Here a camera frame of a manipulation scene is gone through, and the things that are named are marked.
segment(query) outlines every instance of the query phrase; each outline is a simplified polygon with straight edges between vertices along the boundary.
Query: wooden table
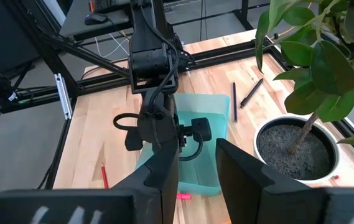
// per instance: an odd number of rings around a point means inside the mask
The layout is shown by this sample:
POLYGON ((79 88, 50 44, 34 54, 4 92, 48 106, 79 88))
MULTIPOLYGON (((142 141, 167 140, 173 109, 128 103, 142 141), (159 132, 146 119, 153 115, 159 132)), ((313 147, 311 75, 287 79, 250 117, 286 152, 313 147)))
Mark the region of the wooden table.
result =
MULTIPOLYGON (((254 39, 255 30, 189 44, 191 54, 254 39)), ((105 69, 87 77, 106 74, 105 69)), ((206 93, 231 95, 232 82, 236 82, 238 101, 241 101, 254 84, 264 78, 263 85, 243 110, 238 110, 238 122, 230 114, 228 140, 253 154, 253 136, 265 120, 286 113, 284 100, 293 90, 289 81, 273 81, 283 72, 270 55, 264 56, 262 74, 254 57, 222 65, 187 72, 180 76, 179 93, 206 93)), ((139 113, 141 96, 132 95, 131 87, 124 86, 102 91, 77 100, 54 183, 55 189, 103 188, 101 164, 108 173, 109 186, 113 186, 134 171, 140 152, 128 152, 124 146, 126 131, 113 126, 113 118, 120 113, 139 113)), ((134 125, 136 120, 124 121, 134 125)), ((326 127, 337 139, 341 134, 332 124, 326 127)), ((354 149, 341 145, 342 165, 339 179, 330 179, 319 186, 354 186, 354 149)), ((222 195, 204 197, 193 195, 192 200, 177 201, 174 223, 225 223, 229 221, 222 195)))

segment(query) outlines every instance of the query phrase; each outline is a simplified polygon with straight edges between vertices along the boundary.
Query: translucent bin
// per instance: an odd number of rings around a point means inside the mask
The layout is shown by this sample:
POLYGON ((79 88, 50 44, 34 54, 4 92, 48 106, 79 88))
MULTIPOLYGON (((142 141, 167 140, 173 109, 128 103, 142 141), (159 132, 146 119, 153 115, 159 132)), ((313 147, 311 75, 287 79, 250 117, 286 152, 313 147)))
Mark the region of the translucent bin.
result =
MULTIPOLYGON (((215 161, 215 142, 217 138, 226 138, 230 98, 226 95, 175 94, 180 124, 190 126, 195 118, 207 118, 212 130, 212 140, 203 143, 203 150, 191 161, 179 162, 179 192, 213 196, 220 193, 217 165, 215 161)), ((180 156, 192 155, 198 147, 193 137, 187 138, 187 146, 182 148, 180 156)), ((144 145, 136 168, 144 164, 151 156, 152 145, 144 145)))

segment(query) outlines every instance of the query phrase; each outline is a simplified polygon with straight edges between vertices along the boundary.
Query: white pot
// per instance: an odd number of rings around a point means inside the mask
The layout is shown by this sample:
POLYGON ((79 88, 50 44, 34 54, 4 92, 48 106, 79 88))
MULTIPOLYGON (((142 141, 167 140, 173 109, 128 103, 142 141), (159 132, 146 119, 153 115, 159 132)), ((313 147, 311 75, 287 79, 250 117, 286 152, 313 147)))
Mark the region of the white pot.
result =
MULTIPOLYGON (((259 128, 256 131, 256 134, 254 135, 254 153, 256 154, 256 157, 262 161, 263 163, 265 163, 264 159, 261 157, 261 155, 259 154, 258 148, 257 148, 257 138, 258 138, 258 134, 260 132, 260 130, 262 130, 262 128, 264 126, 266 126, 269 123, 272 123, 275 120, 278 119, 284 119, 284 118, 292 118, 292 119, 299 119, 301 121, 306 122, 308 120, 308 116, 298 116, 295 114, 284 114, 284 115, 280 115, 278 117, 275 117, 273 119, 270 119, 266 122, 264 122, 263 124, 261 124, 259 126, 259 128)), ((335 154, 335 164, 334 167, 332 169, 332 171, 330 171, 329 174, 327 174, 325 177, 320 178, 320 179, 316 179, 316 180, 298 180, 299 182, 302 182, 303 184, 319 184, 325 181, 328 181, 331 177, 333 177, 336 173, 337 167, 340 164, 341 158, 340 158, 340 146, 338 146, 338 144, 336 144, 337 140, 334 138, 333 134, 326 129, 325 127, 323 127, 322 125, 320 125, 319 123, 315 122, 314 126, 319 128, 324 134, 325 136, 328 138, 328 140, 330 141, 332 147, 333 147, 333 151, 335 154)))

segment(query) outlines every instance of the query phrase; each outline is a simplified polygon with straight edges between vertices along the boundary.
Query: gray floor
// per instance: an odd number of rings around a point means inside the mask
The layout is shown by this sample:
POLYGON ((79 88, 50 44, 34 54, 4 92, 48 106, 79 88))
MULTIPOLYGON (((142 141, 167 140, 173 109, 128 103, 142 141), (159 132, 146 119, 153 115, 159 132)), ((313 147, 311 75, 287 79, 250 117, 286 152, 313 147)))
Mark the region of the gray floor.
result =
MULTIPOLYGON (((240 2, 241 0, 207 0, 207 14, 236 9, 240 7, 240 2)), ((261 4, 267 2, 267 0, 251 2, 261 4)), ((248 20, 252 26, 256 27, 259 15, 266 9, 266 7, 263 7, 250 10, 248 20)), ((166 16, 171 23, 200 17, 200 1, 192 1, 188 4, 173 7, 166 16)), ((203 38, 205 39, 204 28, 203 23, 203 38)), ((288 25, 281 24, 270 34, 282 32, 288 28, 288 25)), ((200 40, 200 22, 184 24, 174 29, 185 44, 200 40)), ((244 31, 243 26, 233 14, 207 20, 209 39, 242 31, 244 31)), ((106 55, 116 46, 113 41, 100 43, 101 53, 106 55)), ((96 45, 88 46, 88 48, 97 52, 96 45)), ((125 56, 124 51, 118 49, 108 59, 124 58, 125 56)), ((81 77, 85 67, 91 65, 69 54, 65 54, 61 58, 76 79, 81 77)), ((35 69, 28 72, 21 87, 53 84, 54 77, 49 68, 46 64, 37 62, 35 69)), ((33 189, 38 186, 53 159, 63 123, 64 118, 59 102, 1 115, 0 191, 33 189)))

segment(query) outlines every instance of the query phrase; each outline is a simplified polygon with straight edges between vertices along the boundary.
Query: metal bracket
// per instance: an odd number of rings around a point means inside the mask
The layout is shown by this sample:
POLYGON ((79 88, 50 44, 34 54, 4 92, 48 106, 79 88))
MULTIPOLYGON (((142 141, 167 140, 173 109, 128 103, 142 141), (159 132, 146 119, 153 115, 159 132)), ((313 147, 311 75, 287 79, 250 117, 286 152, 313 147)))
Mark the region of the metal bracket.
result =
POLYGON ((66 89, 65 79, 63 79, 60 73, 54 74, 55 82, 57 83, 60 104, 62 105, 63 114, 65 119, 71 119, 73 115, 72 106, 70 104, 69 94, 66 89))

